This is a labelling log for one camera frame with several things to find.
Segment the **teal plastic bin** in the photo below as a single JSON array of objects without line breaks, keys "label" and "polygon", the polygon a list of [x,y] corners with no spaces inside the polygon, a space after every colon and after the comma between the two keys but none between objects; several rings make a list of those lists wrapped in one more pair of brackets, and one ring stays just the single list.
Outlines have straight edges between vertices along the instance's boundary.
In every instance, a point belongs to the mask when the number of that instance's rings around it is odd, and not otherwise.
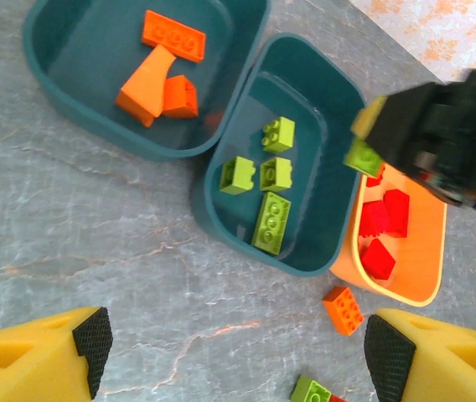
[{"label": "teal plastic bin", "polygon": [[[204,60],[177,58],[169,72],[197,87],[199,119],[161,117],[146,128],[115,106],[153,49],[141,42],[148,9],[206,33]],[[192,157],[220,138],[269,9],[269,0],[38,0],[23,27],[23,46],[50,102],[72,121],[147,159]]]},{"label": "teal plastic bin", "polygon": [[[364,106],[344,74],[304,39],[279,34],[264,46],[249,74],[206,173],[194,184],[192,208],[214,238],[296,276],[316,276],[336,260],[348,224],[358,173],[343,164],[351,124]],[[260,164],[273,157],[261,145],[262,128],[285,116],[296,122],[294,147],[279,154],[292,161],[292,202],[281,252],[251,246],[263,192]],[[236,156],[254,161],[253,190],[219,190],[223,163]]]}]

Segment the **black rubber pad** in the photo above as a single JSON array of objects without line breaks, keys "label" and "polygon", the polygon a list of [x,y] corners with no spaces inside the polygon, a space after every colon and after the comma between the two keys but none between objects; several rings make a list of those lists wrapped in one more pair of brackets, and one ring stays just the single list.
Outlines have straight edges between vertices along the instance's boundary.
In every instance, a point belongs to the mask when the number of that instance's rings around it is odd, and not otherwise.
[{"label": "black rubber pad", "polygon": [[101,386],[107,357],[110,354],[113,336],[111,334],[110,318],[107,309],[99,308],[92,316],[83,321],[72,331],[79,356],[85,356],[89,365],[87,384],[91,399]]},{"label": "black rubber pad", "polygon": [[365,333],[366,364],[380,402],[401,402],[417,347],[378,315]]}]

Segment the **orange lego brick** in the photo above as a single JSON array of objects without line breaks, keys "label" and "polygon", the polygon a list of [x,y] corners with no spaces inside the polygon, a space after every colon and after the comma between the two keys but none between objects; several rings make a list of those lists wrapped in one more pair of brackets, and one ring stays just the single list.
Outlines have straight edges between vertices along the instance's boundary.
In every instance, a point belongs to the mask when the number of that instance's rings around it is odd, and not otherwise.
[{"label": "orange lego brick", "polygon": [[163,115],[177,119],[190,119],[199,115],[197,89],[185,75],[177,75],[165,81]]},{"label": "orange lego brick", "polygon": [[121,88],[115,103],[150,127],[163,111],[163,88],[176,60],[165,47],[157,46]]},{"label": "orange lego brick", "polygon": [[354,299],[352,291],[345,286],[335,287],[324,299],[323,305],[333,321],[337,332],[351,335],[365,318]]},{"label": "orange lego brick", "polygon": [[204,59],[206,35],[171,18],[147,10],[142,42],[149,46],[162,44],[172,54],[200,63]]}]

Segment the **orange 2x2 brick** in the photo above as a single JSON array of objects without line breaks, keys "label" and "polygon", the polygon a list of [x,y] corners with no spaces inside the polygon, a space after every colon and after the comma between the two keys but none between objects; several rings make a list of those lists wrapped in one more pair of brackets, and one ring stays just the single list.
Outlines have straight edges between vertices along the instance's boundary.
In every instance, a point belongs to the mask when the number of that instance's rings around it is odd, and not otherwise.
[{"label": "orange 2x2 brick", "polygon": [[163,98],[163,115],[189,119],[199,115],[197,89],[185,75],[167,78]]},{"label": "orange 2x2 brick", "polygon": [[142,42],[149,46],[162,44],[172,54],[199,63],[204,59],[206,35],[148,10],[145,13]]},{"label": "orange 2x2 brick", "polygon": [[324,299],[323,305],[333,321],[337,332],[351,335],[365,318],[348,287],[335,287]]},{"label": "orange 2x2 brick", "polygon": [[175,60],[167,49],[157,46],[121,88],[115,103],[150,127],[162,114],[163,88]]}]

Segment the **marble surface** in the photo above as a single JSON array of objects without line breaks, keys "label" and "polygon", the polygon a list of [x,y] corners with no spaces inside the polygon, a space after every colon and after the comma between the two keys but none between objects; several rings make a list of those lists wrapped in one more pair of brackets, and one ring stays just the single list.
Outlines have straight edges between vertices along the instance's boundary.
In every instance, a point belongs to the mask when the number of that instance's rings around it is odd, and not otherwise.
[{"label": "marble surface", "polygon": [[[0,0],[0,328],[108,307],[98,401],[286,401],[300,373],[376,400],[364,329],[339,336],[323,309],[334,276],[298,279],[214,242],[189,210],[199,160],[144,161],[54,111],[23,58],[31,4]],[[266,36],[279,31],[310,39],[367,99],[433,79],[346,0],[274,0]],[[405,308],[355,293],[366,315]],[[449,210],[442,288],[418,312],[476,328],[475,213]]]}]

